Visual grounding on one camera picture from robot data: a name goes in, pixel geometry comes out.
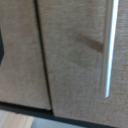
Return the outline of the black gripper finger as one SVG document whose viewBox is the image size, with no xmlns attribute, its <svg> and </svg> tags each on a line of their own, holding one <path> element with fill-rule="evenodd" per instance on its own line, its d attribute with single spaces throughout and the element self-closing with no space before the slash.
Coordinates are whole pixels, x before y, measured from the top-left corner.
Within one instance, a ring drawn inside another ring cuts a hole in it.
<svg viewBox="0 0 128 128">
<path fill-rule="evenodd" d="M 2 62 L 3 56 L 4 56 L 4 47 L 3 47 L 2 35 L 0 31 L 0 63 Z"/>
</svg>

